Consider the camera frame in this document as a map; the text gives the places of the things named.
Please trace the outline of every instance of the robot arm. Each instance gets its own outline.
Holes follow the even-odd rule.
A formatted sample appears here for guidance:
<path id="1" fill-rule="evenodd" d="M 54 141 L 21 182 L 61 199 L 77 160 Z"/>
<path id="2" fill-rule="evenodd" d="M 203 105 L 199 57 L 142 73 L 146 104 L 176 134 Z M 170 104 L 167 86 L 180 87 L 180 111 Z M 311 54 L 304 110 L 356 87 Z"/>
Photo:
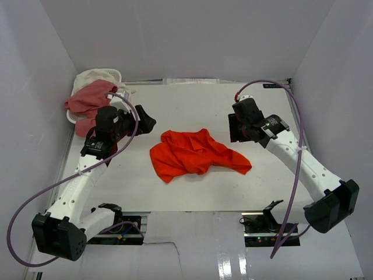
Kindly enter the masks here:
<path id="1" fill-rule="evenodd" d="M 141 105 L 135 108 L 140 118 L 136 135 L 149 133 L 156 120 L 149 117 Z M 100 108 L 96 126 L 87 134 L 75 172 L 80 173 L 81 169 L 113 155 L 118 150 L 117 142 L 132 135 L 134 128 L 132 114 L 112 106 Z M 35 216 L 31 226 L 40 252 L 75 261 L 82 255 L 88 240 L 120 222 L 122 209 L 114 204 L 101 204 L 97 209 L 93 208 L 92 213 L 82 216 L 91 190 L 109 164 L 110 161 L 71 180 L 46 213 Z"/>
<path id="2" fill-rule="evenodd" d="M 251 96 L 240 97 L 233 109 L 235 114 L 228 115 L 231 142 L 259 142 L 295 174 L 299 147 L 289 126 L 277 115 L 265 118 Z M 295 204 L 288 222 L 309 223 L 317 231 L 326 233 L 353 213 L 358 185 L 353 180 L 342 181 L 307 150 L 302 152 L 300 182 L 314 202 Z M 286 211 L 280 202 L 271 203 L 263 211 L 276 223 L 282 223 Z"/>

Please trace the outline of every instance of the black label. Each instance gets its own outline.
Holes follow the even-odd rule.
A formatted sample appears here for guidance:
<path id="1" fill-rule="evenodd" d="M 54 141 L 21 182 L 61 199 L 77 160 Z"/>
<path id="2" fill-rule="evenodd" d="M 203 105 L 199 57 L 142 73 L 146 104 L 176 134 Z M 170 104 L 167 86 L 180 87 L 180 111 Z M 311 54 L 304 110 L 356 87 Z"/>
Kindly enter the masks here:
<path id="1" fill-rule="evenodd" d="M 263 88 L 265 89 L 281 89 L 279 85 L 276 85 L 275 83 L 264 83 Z"/>

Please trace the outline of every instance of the plastic basket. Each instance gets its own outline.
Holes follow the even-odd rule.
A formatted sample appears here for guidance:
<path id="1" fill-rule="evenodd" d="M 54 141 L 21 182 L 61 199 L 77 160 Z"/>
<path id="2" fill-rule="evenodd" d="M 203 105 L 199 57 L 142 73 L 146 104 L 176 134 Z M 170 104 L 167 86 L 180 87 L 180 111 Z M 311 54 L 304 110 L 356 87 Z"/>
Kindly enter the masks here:
<path id="1" fill-rule="evenodd" d="M 118 70 L 115 70 L 115 69 L 101 69 L 101 70 L 104 70 L 104 71 L 108 72 L 111 76 L 114 77 L 114 79 L 117 82 L 122 82 L 122 75 Z M 68 110 L 66 112 L 66 116 L 67 116 L 68 120 L 70 121 L 70 123 L 73 123 L 73 124 L 75 124 L 77 120 L 82 120 L 82 119 L 86 118 L 83 115 L 71 113 L 70 110 Z"/>

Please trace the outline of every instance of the white table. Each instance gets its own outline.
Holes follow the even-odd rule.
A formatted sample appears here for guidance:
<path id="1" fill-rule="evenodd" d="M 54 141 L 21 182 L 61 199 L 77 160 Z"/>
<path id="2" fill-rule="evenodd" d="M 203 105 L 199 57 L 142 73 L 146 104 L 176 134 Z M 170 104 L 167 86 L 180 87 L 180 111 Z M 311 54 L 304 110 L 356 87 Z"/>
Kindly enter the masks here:
<path id="1" fill-rule="evenodd" d="M 156 211 L 257 211 L 262 210 L 272 200 L 284 199 L 287 203 L 293 185 L 294 175 L 275 156 L 263 149 L 258 143 L 230 143 L 228 118 L 232 113 L 233 96 L 241 84 L 220 85 L 142 85 L 132 86 L 136 93 L 133 104 L 142 104 L 146 112 L 157 120 L 149 135 L 137 136 L 129 148 L 112 160 L 106 173 L 99 179 L 97 188 L 92 191 L 86 209 L 103 202 L 122 206 L 124 211 L 152 212 L 148 225 Z M 294 117 L 284 90 L 264 89 L 262 85 L 250 86 L 246 93 L 252 95 L 265 116 L 279 115 L 297 135 Z M 160 135 L 166 130 L 199 131 L 207 128 L 211 136 L 229 148 L 246 156 L 253 168 L 246 175 L 223 167 L 211 167 L 206 175 L 189 174 L 175 178 L 169 184 L 164 183 L 154 172 L 149 158 L 149 149 L 160 142 Z M 64 177 L 73 173 L 78 161 L 84 139 L 73 137 L 67 159 Z M 298 186 L 295 201 L 310 201 L 311 198 L 302 184 Z M 245 260 L 240 259 L 243 244 L 242 228 L 229 215 L 221 214 L 221 220 L 209 219 L 209 213 L 195 213 L 199 223 L 189 221 L 187 226 L 195 234 L 196 242 L 208 243 L 212 226 L 197 234 L 202 217 L 206 223 L 215 225 L 219 237 L 218 252 L 228 252 L 231 260 L 239 260 L 239 267 L 229 267 L 231 278 L 242 278 L 242 268 L 247 262 L 247 274 L 257 279 L 350 279 L 362 276 L 349 232 L 344 222 L 328 234 L 319 234 L 311 230 L 301 239 L 300 247 L 282 248 L 278 256 L 270 261 L 271 248 L 248 248 Z M 153 221 L 167 222 L 168 219 Z M 175 219 L 175 228 L 185 227 L 185 221 Z M 183 241 L 190 238 L 184 230 L 176 230 L 173 238 Z M 184 278 L 188 279 L 195 271 L 216 279 L 218 268 L 213 265 L 213 247 L 195 245 L 196 252 L 206 252 L 209 260 L 206 265 L 195 261 L 195 255 L 180 255 L 182 264 L 177 261 L 177 253 L 172 244 L 143 246 L 88 246 L 81 260 L 70 262 L 58 260 L 43 268 L 30 271 L 44 271 L 42 280 L 49 279 L 180 279 L 180 265 L 184 267 Z M 36 252 L 33 262 L 49 259 Z"/>

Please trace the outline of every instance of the orange-red fabric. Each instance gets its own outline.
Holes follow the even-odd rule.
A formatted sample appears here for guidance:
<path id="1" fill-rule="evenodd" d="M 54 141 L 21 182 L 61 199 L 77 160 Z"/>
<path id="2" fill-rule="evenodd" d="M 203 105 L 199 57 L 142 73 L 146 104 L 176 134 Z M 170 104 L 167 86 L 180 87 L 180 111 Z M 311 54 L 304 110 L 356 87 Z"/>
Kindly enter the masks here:
<path id="1" fill-rule="evenodd" d="M 150 149 L 150 158 L 157 175 L 166 183 L 187 173 L 204 174 L 211 165 L 232 168 L 242 174 L 251 169 L 247 158 L 216 142 L 207 129 L 169 130 L 161 135 L 161 141 Z"/>

